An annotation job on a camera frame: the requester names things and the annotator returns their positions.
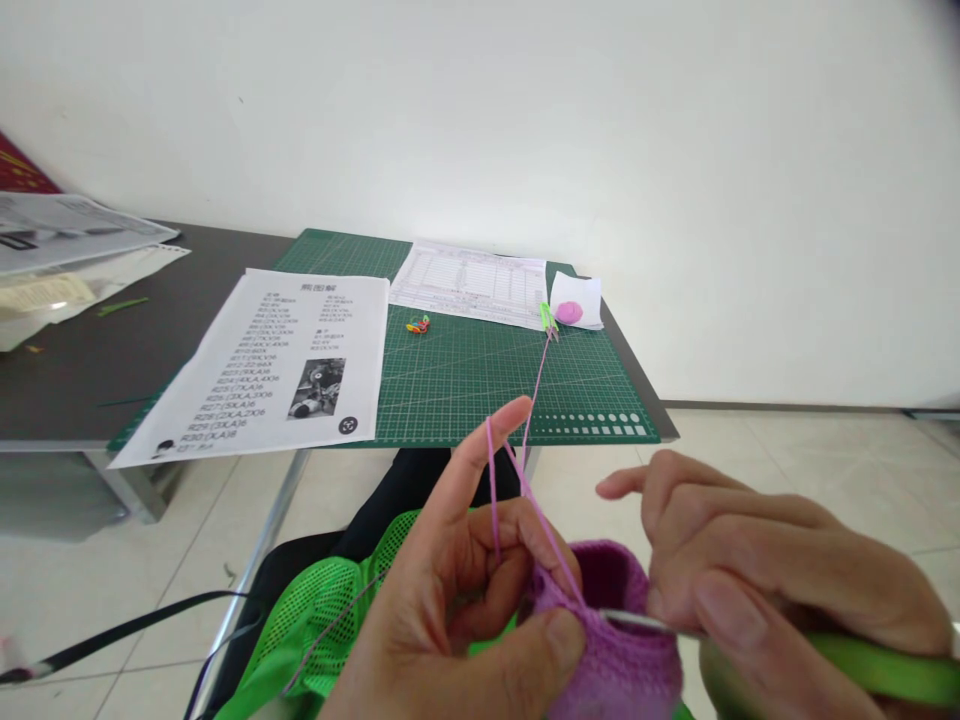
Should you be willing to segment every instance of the fingernail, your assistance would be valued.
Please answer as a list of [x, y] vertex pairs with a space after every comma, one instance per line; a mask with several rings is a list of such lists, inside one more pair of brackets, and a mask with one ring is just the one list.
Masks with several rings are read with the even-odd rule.
[[647, 615], [663, 619], [663, 595], [656, 588], [647, 595]]
[[580, 662], [580, 657], [587, 645], [587, 636], [573, 613], [568, 610], [557, 610], [547, 622], [547, 642], [553, 648], [560, 670], [566, 673], [573, 670]]
[[721, 640], [740, 650], [751, 650], [763, 640], [767, 621], [734, 580], [709, 573], [695, 583], [693, 594]]

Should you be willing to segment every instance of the black cable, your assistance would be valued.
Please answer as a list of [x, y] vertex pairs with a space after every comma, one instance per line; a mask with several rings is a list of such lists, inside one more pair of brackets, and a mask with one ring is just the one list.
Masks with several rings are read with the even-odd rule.
[[140, 632], [141, 630], [144, 630], [151, 625], [155, 625], [158, 622], [162, 622], [167, 618], [173, 617], [184, 610], [189, 610], [192, 607], [209, 602], [210, 600], [219, 600], [220, 598], [224, 597], [242, 597], [255, 603], [259, 603], [261, 605], [261, 615], [263, 615], [263, 607], [266, 605], [266, 603], [264, 603], [261, 599], [246, 593], [231, 592], [230, 590], [215, 590], [213, 592], [201, 593], [200, 595], [194, 595], [186, 600], [180, 600], [179, 602], [175, 602], [171, 605], [167, 605], [166, 607], [154, 610], [146, 615], [141, 615], [138, 618], [129, 620], [122, 625], [117, 625], [109, 630], [105, 630], [98, 635], [94, 635], [93, 637], [87, 638], [76, 645], [68, 647], [66, 650], [61, 650], [58, 653], [54, 653], [45, 660], [30, 665], [29, 667], [20, 667], [8, 670], [0, 675], [0, 685], [17, 685], [29, 680], [46, 677], [51, 673], [55, 673], [58, 670], [62, 670], [65, 667], [69, 667], [70, 665], [83, 660], [85, 657], [102, 650], [108, 645], [112, 645], [118, 640], [122, 640], [128, 635], [133, 635], [136, 632]]

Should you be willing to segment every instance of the purple crocheted fabric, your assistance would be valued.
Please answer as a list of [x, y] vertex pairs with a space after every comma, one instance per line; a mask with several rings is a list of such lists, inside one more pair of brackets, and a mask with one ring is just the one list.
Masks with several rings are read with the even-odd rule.
[[534, 570], [533, 612], [563, 607], [576, 615], [587, 648], [573, 680], [550, 709], [550, 720], [669, 720], [680, 701], [683, 671], [673, 635], [611, 625], [597, 608], [646, 614], [647, 576], [627, 548], [609, 540], [571, 544], [583, 574], [588, 608], [566, 596], [548, 572]]

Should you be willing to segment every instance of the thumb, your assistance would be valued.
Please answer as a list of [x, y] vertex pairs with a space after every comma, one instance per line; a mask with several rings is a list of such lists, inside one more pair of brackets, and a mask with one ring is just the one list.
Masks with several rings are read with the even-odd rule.
[[570, 682], [587, 638], [568, 610], [534, 615], [463, 666], [468, 715], [539, 720]]
[[753, 588], [710, 570], [694, 582], [693, 594], [697, 617], [713, 641], [703, 643], [700, 661], [718, 715], [884, 717], [864, 690]]

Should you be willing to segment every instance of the green cutting mat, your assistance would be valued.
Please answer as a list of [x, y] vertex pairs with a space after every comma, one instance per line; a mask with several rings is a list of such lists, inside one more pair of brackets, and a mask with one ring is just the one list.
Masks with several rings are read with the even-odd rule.
[[[393, 278], [411, 244], [305, 230], [275, 270]], [[547, 263], [547, 287], [557, 270]], [[391, 305], [377, 410], [377, 439], [342, 447], [453, 447], [483, 419], [533, 393], [546, 335], [510, 325], [432, 314], [430, 331], [407, 331], [422, 310]], [[110, 443], [119, 451], [153, 406]], [[511, 439], [520, 444], [521, 433]], [[561, 326], [534, 408], [531, 445], [658, 443], [660, 437], [606, 331]]]

